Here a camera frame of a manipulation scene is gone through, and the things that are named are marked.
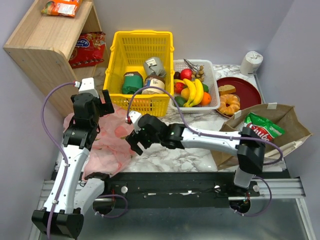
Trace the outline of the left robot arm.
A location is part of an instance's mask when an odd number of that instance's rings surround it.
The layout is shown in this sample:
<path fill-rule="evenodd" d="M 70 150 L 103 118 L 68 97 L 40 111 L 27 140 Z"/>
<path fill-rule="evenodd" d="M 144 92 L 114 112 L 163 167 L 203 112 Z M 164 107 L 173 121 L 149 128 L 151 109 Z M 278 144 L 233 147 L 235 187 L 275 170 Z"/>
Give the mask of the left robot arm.
<path fill-rule="evenodd" d="M 84 224 L 84 215 L 105 188 L 104 173 L 88 180 L 77 192 L 83 165 L 100 133 L 99 119 L 115 112 L 109 92 L 103 90 L 104 101 L 89 91 L 71 97 L 74 115 L 63 134 L 59 149 L 62 161 L 50 195 L 31 220 L 48 238 L 56 235 L 77 239 Z"/>

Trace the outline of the banana bunch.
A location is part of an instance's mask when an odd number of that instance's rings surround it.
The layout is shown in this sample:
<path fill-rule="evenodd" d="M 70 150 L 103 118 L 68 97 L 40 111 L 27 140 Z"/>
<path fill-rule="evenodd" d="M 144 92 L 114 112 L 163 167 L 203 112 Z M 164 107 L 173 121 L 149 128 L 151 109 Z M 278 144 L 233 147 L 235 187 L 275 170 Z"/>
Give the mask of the banana bunch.
<path fill-rule="evenodd" d="M 184 79 L 184 80 L 174 80 L 174 84 L 177 82 L 181 82 L 185 84 L 185 88 L 189 88 L 189 99 L 183 105 L 184 108 L 192 108 L 196 105 L 199 105 L 204 95 L 204 88 L 202 82 L 199 79 L 194 81 Z"/>

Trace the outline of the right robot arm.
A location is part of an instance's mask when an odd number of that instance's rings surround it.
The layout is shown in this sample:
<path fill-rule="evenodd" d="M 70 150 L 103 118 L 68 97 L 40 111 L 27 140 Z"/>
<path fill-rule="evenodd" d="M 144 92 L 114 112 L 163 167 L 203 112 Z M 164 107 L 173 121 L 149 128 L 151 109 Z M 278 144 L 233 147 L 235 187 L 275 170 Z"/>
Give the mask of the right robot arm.
<path fill-rule="evenodd" d="M 263 170 L 265 144 L 250 128 L 242 131 L 210 131 L 189 127 L 185 123 L 165 124 L 149 114 L 131 111 L 125 118 L 133 131 L 125 138 L 131 150 L 142 155 L 152 144 L 167 149 L 205 149 L 237 157 L 238 168 L 233 183 L 248 189 L 254 176 Z"/>

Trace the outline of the brown paper grocery bag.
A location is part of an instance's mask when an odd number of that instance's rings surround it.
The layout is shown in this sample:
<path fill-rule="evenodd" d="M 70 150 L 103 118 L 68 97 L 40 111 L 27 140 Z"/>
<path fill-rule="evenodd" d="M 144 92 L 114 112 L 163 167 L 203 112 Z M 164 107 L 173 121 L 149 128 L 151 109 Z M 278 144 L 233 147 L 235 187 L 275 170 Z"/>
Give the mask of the brown paper grocery bag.
<path fill-rule="evenodd" d="M 239 110 L 229 120 L 223 123 L 220 132 L 241 131 L 245 118 L 249 113 L 264 117 L 284 129 L 283 135 L 277 136 L 271 141 L 282 150 L 283 157 L 300 147 L 312 135 L 312 133 L 299 122 L 294 106 L 278 103 L 258 104 L 244 110 Z M 219 151 L 211 151 L 211 154 L 218 170 L 238 165 L 238 159 L 230 154 Z M 270 163 L 279 159 L 280 153 L 275 147 L 267 144 L 264 157 L 270 159 L 265 160 L 264 163 Z"/>

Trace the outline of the green white chips bag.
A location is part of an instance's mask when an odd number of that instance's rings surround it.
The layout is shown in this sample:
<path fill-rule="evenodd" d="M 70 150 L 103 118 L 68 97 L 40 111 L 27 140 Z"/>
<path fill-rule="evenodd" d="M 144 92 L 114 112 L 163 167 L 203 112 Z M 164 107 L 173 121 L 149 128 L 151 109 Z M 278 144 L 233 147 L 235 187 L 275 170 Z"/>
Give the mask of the green white chips bag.
<path fill-rule="evenodd" d="M 252 129 L 262 140 L 271 142 L 285 134 L 285 130 L 271 120 L 250 112 L 243 121 L 244 126 Z"/>

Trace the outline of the pink peach plastic bag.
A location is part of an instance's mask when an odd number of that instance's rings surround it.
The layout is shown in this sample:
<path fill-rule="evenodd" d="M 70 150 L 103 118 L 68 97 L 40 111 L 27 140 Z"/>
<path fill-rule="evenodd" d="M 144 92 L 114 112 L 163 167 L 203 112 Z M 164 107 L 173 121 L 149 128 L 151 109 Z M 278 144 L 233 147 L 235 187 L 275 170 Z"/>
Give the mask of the pink peach plastic bag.
<path fill-rule="evenodd" d="M 117 105 L 113 107 L 114 113 L 99 119 L 100 133 L 85 161 L 83 179 L 93 173 L 113 177 L 127 167 L 135 155 L 126 141 L 126 136 L 134 129 L 125 122 L 127 111 Z"/>

